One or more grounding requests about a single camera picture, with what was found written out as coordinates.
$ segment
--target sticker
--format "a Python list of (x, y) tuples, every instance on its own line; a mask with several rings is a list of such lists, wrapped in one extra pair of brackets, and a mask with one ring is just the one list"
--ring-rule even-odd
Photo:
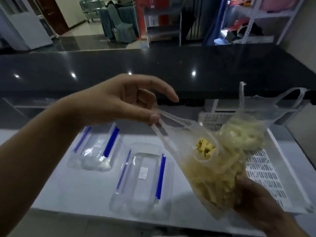
[(97, 142), (94, 144), (94, 147), (101, 148), (103, 145), (104, 140), (97, 140)]
[(146, 179), (147, 178), (147, 173), (148, 173), (148, 168), (146, 167), (140, 167), (140, 172), (139, 172), (139, 179)]

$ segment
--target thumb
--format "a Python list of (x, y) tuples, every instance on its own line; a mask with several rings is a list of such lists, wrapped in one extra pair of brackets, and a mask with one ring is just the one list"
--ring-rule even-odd
[(266, 197), (270, 195), (269, 191), (262, 185), (254, 182), (248, 177), (236, 176), (236, 183), (242, 190), (248, 190), (257, 196)]
[(121, 102), (121, 113), (119, 118), (128, 119), (134, 121), (140, 121), (147, 124), (156, 124), (160, 120), (160, 116), (157, 112), (145, 109), (136, 105)]

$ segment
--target chair with fabric cover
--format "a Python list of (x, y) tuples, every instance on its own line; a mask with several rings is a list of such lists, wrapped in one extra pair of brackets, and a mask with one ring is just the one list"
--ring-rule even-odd
[(136, 35), (132, 24), (123, 23), (113, 4), (109, 4), (108, 11), (116, 28), (116, 40), (124, 43), (136, 41)]

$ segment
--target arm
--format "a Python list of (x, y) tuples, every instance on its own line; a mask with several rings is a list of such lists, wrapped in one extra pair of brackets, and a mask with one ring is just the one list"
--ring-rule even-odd
[(309, 236), (263, 186), (240, 176), (236, 183), (242, 190), (242, 198), (235, 211), (253, 227), (262, 230), (267, 237)]
[(154, 124), (154, 88), (178, 101), (167, 83), (153, 76), (121, 74), (58, 100), (0, 146), (0, 236), (15, 227), (78, 132), (87, 125), (131, 119)]

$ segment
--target cream wall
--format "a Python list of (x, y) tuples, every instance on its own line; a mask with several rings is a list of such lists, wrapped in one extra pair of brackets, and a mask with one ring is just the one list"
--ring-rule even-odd
[[(315, 35), (316, 0), (305, 0), (281, 46), (316, 73)], [(306, 106), (287, 127), (316, 166), (316, 105)]]
[(55, 0), (68, 27), (86, 19), (78, 0)]

